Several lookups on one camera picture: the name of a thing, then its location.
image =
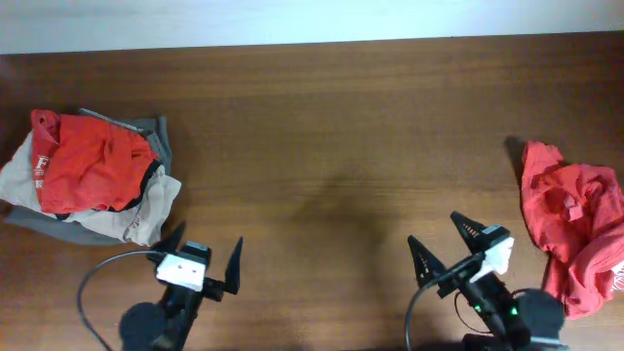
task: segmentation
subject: wood grain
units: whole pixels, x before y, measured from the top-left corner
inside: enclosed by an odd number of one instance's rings
[[[455,263],[468,251],[453,210],[511,229],[503,279],[539,286],[546,257],[524,226],[508,137],[624,175],[623,33],[3,56],[0,67],[2,162],[32,108],[170,118],[183,188],[168,228],[187,220],[186,240],[213,248],[217,278],[246,240],[240,294],[202,306],[188,350],[400,347],[416,288],[406,239]],[[0,239],[0,348],[98,350],[76,288],[135,247],[4,224]],[[129,258],[94,278],[86,309],[117,349],[121,314],[160,293],[149,264]],[[622,316],[620,295],[568,322],[563,340],[619,350]],[[431,292],[418,305],[416,343],[466,332],[450,298]]]

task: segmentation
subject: cable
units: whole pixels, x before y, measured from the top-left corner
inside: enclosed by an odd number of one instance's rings
[[[439,279],[434,279],[431,282],[424,285],[424,287],[418,289],[414,295],[411,297],[408,306],[408,312],[406,313],[406,324],[405,324],[405,333],[406,333],[406,346],[408,350],[411,350],[410,344],[410,324],[411,324],[411,313],[413,312],[413,308],[416,305],[418,299],[427,291],[429,288],[438,284]]]
[[[87,316],[85,315],[85,311],[82,308],[82,291],[87,286],[87,283],[89,282],[89,279],[91,279],[91,277],[94,274],[96,274],[96,272],[98,272],[101,267],[103,267],[104,265],[106,265],[106,264],[108,264],[108,263],[110,263],[110,262],[112,262],[112,261],[114,261],[114,260],[116,260],[118,258],[128,257],[128,256],[131,256],[131,255],[137,255],[137,254],[158,254],[160,256],[165,255],[165,253],[161,253],[161,252],[154,251],[154,250],[138,250],[138,251],[133,251],[133,252],[121,253],[121,254],[114,255],[111,258],[105,259],[104,261],[100,262],[97,266],[92,268],[89,271],[89,273],[87,273],[85,278],[83,278],[82,282],[80,283],[80,287],[78,288],[78,294],[76,295],[76,305],[78,306],[78,313],[80,314],[80,318],[82,320],[82,323],[85,325],[85,327],[87,327],[87,329],[91,333],[91,336],[95,340],[97,340],[106,351],[112,351],[112,349],[110,348],[110,346],[108,346],[106,341],[104,341],[104,339],[101,336],[99,336],[98,332],[94,329],[94,327],[91,325],[91,323],[87,319]]]
[[[455,304],[455,313],[457,314],[457,318],[459,318],[459,320],[461,321],[461,323],[463,323],[463,324],[464,324],[464,326],[466,326],[466,328],[468,328],[469,330],[471,330],[471,331],[473,331],[473,332],[478,332],[478,333],[482,333],[482,334],[492,334],[492,332],[491,332],[491,331],[478,331],[478,330],[476,330],[476,329],[474,329],[474,328],[470,327],[470,326],[468,325],[468,323],[466,323],[466,322],[464,321],[464,319],[463,319],[463,318],[461,318],[461,315],[459,314],[459,309],[457,308],[457,298],[458,298],[460,295],[461,295],[461,292],[457,292],[457,293],[455,294],[455,302],[454,302],[454,304]]]

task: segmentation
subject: white backdrop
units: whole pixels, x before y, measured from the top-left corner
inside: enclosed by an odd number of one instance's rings
[[[0,0],[0,53],[624,29],[624,0]]]

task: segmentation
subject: red cloth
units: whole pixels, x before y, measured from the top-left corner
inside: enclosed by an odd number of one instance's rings
[[[41,210],[116,211],[140,195],[157,155],[140,135],[104,120],[33,110],[32,168]]]
[[[624,260],[624,196],[613,169],[563,160],[555,146],[526,143],[523,212],[534,243],[551,254],[544,290],[578,319],[613,298],[610,269]]]

